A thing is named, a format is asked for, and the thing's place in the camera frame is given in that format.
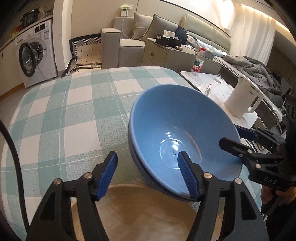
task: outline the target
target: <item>gray blanket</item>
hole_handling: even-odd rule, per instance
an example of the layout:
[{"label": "gray blanket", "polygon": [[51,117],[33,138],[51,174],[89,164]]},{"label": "gray blanket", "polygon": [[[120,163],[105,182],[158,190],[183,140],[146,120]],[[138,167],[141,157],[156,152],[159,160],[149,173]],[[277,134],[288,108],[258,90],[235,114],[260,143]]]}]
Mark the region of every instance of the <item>gray blanket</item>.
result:
[{"label": "gray blanket", "polygon": [[281,85],[271,72],[260,61],[251,58],[227,55],[223,59],[232,64],[242,74],[252,80],[265,93],[268,98],[277,106],[281,107]]}]

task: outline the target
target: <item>metal screw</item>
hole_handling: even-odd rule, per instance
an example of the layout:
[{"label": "metal screw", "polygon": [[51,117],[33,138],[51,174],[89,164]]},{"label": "metal screw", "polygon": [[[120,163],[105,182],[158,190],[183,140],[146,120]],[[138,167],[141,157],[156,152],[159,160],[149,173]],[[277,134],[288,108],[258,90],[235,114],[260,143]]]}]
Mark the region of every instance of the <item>metal screw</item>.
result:
[{"label": "metal screw", "polygon": [[204,177],[205,177],[206,179],[211,179],[211,178],[212,178],[212,174],[206,172],[206,173],[204,174]]},{"label": "metal screw", "polygon": [[92,174],[90,172],[87,172],[86,174],[83,175],[84,178],[90,179],[92,177]]},{"label": "metal screw", "polygon": [[235,181],[237,184],[242,184],[242,179],[240,179],[240,178],[236,178],[234,181]]},{"label": "metal screw", "polygon": [[57,178],[54,180],[55,185],[59,185],[61,183],[61,179]]}]

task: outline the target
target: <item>wooden baseboard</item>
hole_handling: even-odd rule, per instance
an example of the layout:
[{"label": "wooden baseboard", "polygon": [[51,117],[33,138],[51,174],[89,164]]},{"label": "wooden baseboard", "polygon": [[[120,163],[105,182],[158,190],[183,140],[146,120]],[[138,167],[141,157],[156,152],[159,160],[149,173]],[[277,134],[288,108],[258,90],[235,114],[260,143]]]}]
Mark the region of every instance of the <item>wooden baseboard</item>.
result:
[{"label": "wooden baseboard", "polygon": [[16,87],[12,88],[11,90],[7,91],[6,93],[4,93],[3,95],[0,96],[0,101],[5,99],[6,97],[10,96],[11,94],[13,94],[14,92],[24,88],[25,85],[24,83],[21,83],[20,85],[17,85]]}]

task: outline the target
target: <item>white side table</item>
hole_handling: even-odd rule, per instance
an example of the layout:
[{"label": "white side table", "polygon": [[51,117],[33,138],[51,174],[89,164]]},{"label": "white side table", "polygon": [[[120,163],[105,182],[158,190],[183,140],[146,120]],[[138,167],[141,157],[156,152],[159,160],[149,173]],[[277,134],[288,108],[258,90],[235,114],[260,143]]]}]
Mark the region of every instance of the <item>white side table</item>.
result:
[{"label": "white side table", "polygon": [[241,119],[234,117],[225,107],[224,103],[230,96],[233,88],[221,78],[221,84],[216,82],[213,78],[213,74],[200,73],[198,76],[193,75],[191,72],[181,72],[181,76],[189,83],[193,88],[200,91],[200,86],[206,88],[207,84],[212,84],[212,89],[208,95],[213,101],[215,101],[229,116],[233,124],[251,129],[258,116],[256,112],[251,114],[245,113]]}]

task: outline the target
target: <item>beige pillow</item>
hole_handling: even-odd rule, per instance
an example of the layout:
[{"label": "beige pillow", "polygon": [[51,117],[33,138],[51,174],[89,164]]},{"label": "beige pillow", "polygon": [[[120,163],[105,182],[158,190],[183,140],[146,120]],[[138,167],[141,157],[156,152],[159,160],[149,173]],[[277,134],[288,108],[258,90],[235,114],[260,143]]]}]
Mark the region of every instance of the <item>beige pillow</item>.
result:
[{"label": "beige pillow", "polygon": [[153,17],[141,15],[134,12],[135,24],[133,26],[133,36],[131,39],[139,40],[146,33],[149,28]]},{"label": "beige pillow", "polygon": [[178,24],[175,24],[169,20],[166,20],[164,18],[158,17],[156,14],[153,16],[153,20],[147,29],[144,36],[141,38],[141,41],[146,41],[146,38],[152,38],[155,39],[157,35],[163,36],[163,32],[165,30],[176,32],[178,28]]}]

